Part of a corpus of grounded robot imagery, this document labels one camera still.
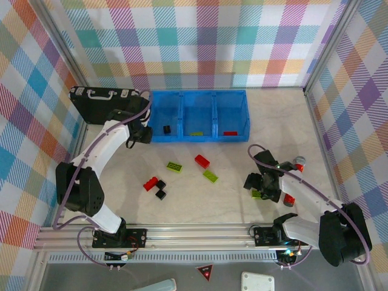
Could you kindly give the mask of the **blue three-compartment bin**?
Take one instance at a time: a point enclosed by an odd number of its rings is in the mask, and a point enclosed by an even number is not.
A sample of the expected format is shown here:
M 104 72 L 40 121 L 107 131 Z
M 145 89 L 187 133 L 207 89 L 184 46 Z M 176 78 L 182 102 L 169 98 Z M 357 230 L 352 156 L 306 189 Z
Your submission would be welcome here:
M 163 127 L 169 125 L 171 134 Z M 244 90 L 154 90 L 149 126 L 152 142 L 247 142 L 250 116 Z M 224 136 L 237 131 L 238 136 Z M 190 136 L 203 132 L 204 136 Z

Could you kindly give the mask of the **red glitter toy microphone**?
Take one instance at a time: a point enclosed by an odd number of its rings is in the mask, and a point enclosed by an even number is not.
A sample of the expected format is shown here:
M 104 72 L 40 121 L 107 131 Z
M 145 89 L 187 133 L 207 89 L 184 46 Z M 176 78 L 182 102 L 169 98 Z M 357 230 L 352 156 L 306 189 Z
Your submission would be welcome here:
M 300 172 L 303 172 L 304 171 L 304 167 L 305 167 L 305 164 L 306 164 L 306 159 L 305 157 L 303 156 L 297 156 L 294 160 L 293 160 L 293 163 L 294 165 L 296 166 L 296 168 L 300 171 Z M 293 207 L 294 206 L 294 203 L 295 203 L 295 198 L 292 197 L 291 195 L 289 195 L 288 193 L 286 193 L 284 195 L 284 199 L 283 199 L 283 204 L 287 207 Z

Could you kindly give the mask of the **black briefcase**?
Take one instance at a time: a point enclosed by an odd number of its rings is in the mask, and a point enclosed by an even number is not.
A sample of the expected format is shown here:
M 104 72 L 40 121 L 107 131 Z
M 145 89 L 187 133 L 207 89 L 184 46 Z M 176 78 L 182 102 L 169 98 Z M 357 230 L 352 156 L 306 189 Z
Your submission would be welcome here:
M 103 125 L 112 110 L 109 101 L 113 96 L 118 96 L 119 92 L 124 98 L 125 90 L 139 92 L 135 89 L 74 86 L 69 91 L 69 98 L 86 123 Z

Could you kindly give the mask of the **white square plate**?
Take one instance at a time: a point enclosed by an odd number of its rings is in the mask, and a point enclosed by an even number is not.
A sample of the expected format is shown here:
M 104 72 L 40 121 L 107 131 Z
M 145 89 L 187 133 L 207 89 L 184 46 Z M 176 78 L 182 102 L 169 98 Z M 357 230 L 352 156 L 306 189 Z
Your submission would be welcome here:
M 270 275 L 243 272 L 241 291 L 275 291 L 275 279 Z

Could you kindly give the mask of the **red triangle button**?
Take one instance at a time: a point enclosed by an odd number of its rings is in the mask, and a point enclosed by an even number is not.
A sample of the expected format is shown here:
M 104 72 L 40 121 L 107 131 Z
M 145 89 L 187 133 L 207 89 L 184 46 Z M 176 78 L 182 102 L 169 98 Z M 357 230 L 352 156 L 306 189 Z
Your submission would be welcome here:
M 207 282 L 210 281 L 213 270 L 213 264 L 197 267 L 196 269 L 207 280 Z

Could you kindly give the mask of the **light blue object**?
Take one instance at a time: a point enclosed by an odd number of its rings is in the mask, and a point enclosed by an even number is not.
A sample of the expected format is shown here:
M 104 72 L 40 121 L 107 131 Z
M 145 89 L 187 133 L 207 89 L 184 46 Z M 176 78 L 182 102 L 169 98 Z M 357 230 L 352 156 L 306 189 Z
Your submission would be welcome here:
M 176 281 L 173 278 L 160 281 L 145 287 L 133 289 L 131 291 L 176 291 Z

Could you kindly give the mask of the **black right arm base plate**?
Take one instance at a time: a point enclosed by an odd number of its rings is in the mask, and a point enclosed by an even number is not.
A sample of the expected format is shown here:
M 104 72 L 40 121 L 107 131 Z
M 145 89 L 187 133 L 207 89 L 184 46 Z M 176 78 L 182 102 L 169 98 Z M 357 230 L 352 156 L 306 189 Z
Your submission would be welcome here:
M 307 246 L 306 243 L 296 239 L 285 238 L 280 232 L 276 232 L 272 227 L 250 226 L 249 235 L 254 239 L 255 246 Z

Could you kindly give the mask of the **aluminium side rail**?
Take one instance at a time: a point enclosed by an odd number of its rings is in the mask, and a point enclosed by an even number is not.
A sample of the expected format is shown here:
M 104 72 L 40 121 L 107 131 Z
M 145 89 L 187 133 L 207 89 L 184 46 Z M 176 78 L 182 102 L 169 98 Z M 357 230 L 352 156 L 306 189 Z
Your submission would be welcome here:
M 82 148 L 84 145 L 85 138 L 87 136 L 87 132 L 88 132 L 88 124 L 83 122 L 79 127 L 78 135 L 72 147 L 72 152 L 70 154 L 70 157 L 67 158 L 66 161 L 70 162 L 73 158 L 77 157 L 82 152 Z M 66 212 L 65 208 L 59 211 L 59 207 L 57 207 L 57 212 L 53 219 L 53 222 L 55 222 L 55 219 L 58 218 L 57 225 L 61 225 L 65 217 L 65 212 Z
M 327 176 L 328 176 L 329 181 L 330 181 L 330 186 L 332 188 L 333 195 L 337 200 L 340 200 L 342 202 L 342 195 L 340 193 L 340 189 L 339 189 L 339 186 L 338 186 L 338 183 L 337 183 L 334 171 L 333 171 L 333 167 L 330 163 L 329 155 L 328 155 L 328 152 L 326 149 L 326 144 L 324 142 L 323 135 L 321 134 L 318 120 L 315 116 L 315 112 L 313 109 L 313 105 L 311 103 L 311 100 L 309 98 L 308 93 L 306 93 L 304 90 L 303 90 L 303 96 L 304 96 L 304 99 L 306 101 L 307 108 L 308 108 L 309 113 L 310 113 L 310 117 L 312 119 L 313 128 L 314 128 L 314 131 L 316 134 L 316 138 L 318 140 L 318 145 L 319 145 L 319 148 L 321 151 L 321 155 L 323 157 L 324 165 L 326 168 Z

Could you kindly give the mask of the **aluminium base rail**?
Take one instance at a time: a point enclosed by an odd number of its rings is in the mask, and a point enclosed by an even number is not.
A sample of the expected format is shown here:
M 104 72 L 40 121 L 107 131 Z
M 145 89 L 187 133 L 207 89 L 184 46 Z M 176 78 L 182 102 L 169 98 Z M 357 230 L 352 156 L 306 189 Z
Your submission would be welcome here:
M 253 224 L 130 224 L 125 229 L 147 229 L 147 239 L 140 251 L 203 251 L 203 250 L 296 250 L 308 246 L 255 246 L 248 230 Z M 84 249 L 124 252 L 128 249 L 94 249 L 95 230 L 86 224 L 70 224 L 61 230 L 43 227 L 33 251 L 77 251 Z

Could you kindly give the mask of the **aluminium frame post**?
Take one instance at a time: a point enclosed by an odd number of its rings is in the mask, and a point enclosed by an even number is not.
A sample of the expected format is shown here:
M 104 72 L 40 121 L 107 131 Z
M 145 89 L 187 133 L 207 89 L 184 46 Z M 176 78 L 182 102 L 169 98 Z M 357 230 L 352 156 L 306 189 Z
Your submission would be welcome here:
M 70 48 L 67 45 L 65 38 L 63 37 L 59 29 L 59 21 L 54 17 L 52 12 L 50 12 L 44 0 L 28 0 L 28 3 L 35 11 L 44 28 L 47 30 L 47 33 L 52 39 L 52 42 L 57 48 L 59 54 L 64 59 L 64 62 L 68 67 L 70 73 L 73 75 L 77 85 L 88 86 L 89 84 L 83 72 L 81 71 L 79 65 L 76 63 L 76 59 L 70 51 Z
M 306 65 L 306 72 L 301 81 L 301 88 L 305 96 L 309 95 L 311 89 L 318 82 L 329 58 L 337 48 L 362 2 L 363 0 L 331 0 L 310 49 L 312 57 Z

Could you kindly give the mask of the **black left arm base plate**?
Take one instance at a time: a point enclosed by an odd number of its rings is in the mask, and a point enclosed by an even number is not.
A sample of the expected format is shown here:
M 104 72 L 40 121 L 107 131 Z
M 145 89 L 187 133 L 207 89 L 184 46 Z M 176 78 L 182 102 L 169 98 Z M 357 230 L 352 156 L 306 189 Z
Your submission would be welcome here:
M 95 230 L 92 247 L 94 249 L 144 248 L 146 239 L 147 229 L 122 229 L 117 233 Z

